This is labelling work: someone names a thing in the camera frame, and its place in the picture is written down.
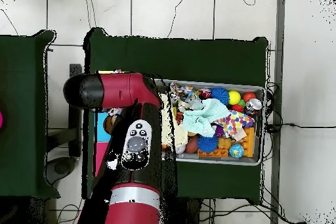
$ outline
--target blue spiky ball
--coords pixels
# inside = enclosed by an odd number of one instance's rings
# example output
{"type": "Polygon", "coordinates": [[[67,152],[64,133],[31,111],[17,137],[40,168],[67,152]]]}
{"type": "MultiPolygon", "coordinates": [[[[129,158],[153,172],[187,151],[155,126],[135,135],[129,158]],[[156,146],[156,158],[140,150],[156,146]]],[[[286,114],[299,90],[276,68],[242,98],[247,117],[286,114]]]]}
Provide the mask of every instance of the blue spiky ball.
{"type": "Polygon", "coordinates": [[[204,137],[200,135],[198,137],[197,145],[202,152],[213,152],[218,146],[218,138],[216,135],[213,135],[212,137],[204,137]]]}
{"type": "Polygon", "coordinates": [[[230,95],[228,91],[224,88],[211,88],[211,97],[213,99],[218,99],[223,105],[228,105],[230,101],[230,95]]]}

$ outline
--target polka dot fabric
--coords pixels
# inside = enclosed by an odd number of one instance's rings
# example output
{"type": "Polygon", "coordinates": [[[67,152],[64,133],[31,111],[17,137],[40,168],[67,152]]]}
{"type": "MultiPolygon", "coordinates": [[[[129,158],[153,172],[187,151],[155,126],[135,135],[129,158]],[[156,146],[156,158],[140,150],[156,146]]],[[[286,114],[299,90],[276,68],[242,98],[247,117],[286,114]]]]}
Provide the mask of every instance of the polka dot fabric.
{"type": "Polygon", "coordinates": [[[234,136],[243,127],[251,127],[255,122],[250,116],[238,111],[229,110],[230,115],[226,118],[214,121],[215,124],[223,127],[224,135],[226,138],[234,136]]]}

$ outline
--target toy bin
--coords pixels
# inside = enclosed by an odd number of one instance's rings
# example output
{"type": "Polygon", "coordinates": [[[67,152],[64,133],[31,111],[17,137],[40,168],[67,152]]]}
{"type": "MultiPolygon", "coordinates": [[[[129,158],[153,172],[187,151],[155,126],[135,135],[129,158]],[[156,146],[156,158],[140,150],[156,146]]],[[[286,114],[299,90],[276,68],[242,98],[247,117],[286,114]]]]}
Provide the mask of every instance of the toy bin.
{"type": "MultiPolygon", "coordinates": [[[[254,92],[256,97],[262,102],[262,109],[257,115],[252,116],[255,120],[253,128],[246,131],[247,137],[243,142],[244,146],[244,156],[241,158],[232,157],[227,150],[217,149],[216,151],[207,154],[201,151],[197,151],[193,154],[182,153],[177,155],[177,161],[179,162],[199,162],[207,164],[232,164],[239,166],[256,166],[258,165],[263,157],[263,147],[264,147],[264,123],[265,118],[265,107],[266,107],[266,90],[263,87],[257,86],[246,86],[246,85],[231,85],[222,83],[205,83],[205,82],[193,82],[193,81],[179,81],[179,80],[163,80],[165,86],[169,88],[171,82],[175,82],[179,86],[189,85],[194,89],[204,89],[204,88],[215,88],[222,87],[227,91],[235,90],[241,94],[246,92],[254,92]]],[[[156,85],[159,91],[164,92],[164,84],[162,80],[156,79],[156,85]]]]}

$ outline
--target robot control buttons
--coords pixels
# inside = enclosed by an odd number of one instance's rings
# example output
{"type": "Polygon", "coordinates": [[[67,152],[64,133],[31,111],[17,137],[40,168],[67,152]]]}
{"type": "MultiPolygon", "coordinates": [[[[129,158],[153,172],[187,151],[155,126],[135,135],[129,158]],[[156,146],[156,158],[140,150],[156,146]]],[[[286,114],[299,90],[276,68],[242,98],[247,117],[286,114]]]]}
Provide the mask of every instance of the robot control buttons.
{"type": "Polygon", "coordinates": [[[147,166],[150,158],[152,128],[144,120],[133,122],[126,134],[121,165],[128,170],[140,170],[147,166]]]}
{"type": "Polygon", "coordinates": [[[127,150],[130,152],[141,152],[146,147],[146,141],[139,136],[131,137],[127,142],[127,150]]]}

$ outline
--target green ball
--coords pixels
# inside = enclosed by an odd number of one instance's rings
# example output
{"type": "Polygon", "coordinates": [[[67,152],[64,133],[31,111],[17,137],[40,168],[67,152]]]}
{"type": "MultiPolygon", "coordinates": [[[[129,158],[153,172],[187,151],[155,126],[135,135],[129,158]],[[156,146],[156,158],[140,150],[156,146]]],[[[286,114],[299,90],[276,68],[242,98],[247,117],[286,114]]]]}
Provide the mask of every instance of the green ball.
{"type": "Polygon", "coordinates": [[[242,105],[243,107],[245,107],[246,104],[245,104],[245,101],[243,99],[241,99],[239,101],[238,105],[242,105]]]}

